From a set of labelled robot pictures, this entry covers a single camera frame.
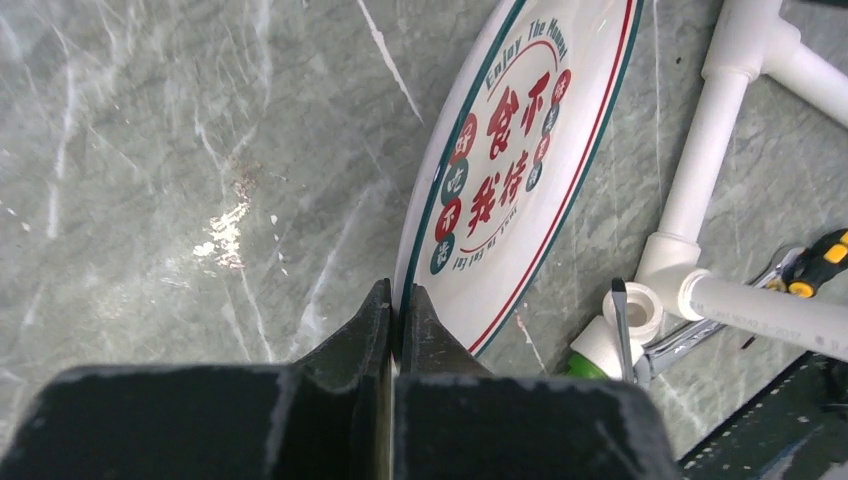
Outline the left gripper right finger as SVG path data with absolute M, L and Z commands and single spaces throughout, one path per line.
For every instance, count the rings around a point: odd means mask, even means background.
M 440 322 L 422 286 L 403 319 L 394 387 L 398 479 L 678 479 L 641 388 L 570 376 L 495 376 Z

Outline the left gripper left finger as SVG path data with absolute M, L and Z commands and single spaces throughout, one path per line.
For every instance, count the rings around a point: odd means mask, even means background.
M 35 397 L 5 479 L 385 479 L 391 293 L 282 364 L 89 365 Z

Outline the white plate with red characters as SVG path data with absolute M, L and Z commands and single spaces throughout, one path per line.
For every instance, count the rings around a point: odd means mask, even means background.
M 423 287 L 471 354 L 516 309 L 570 214 L 635 45 L 639 1 L 502 1 L 442 107 L 401 234 L 393 305 Z

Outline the white pvc elbow fitting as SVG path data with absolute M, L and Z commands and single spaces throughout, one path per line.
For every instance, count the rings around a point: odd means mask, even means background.
M 637 384 L 634 366 L 652 342 L 664 309 L 647 286 L 615 278 L 604 296 L 602 312 L 571 343 L 571 353 L 590 359 L 609 380 Z

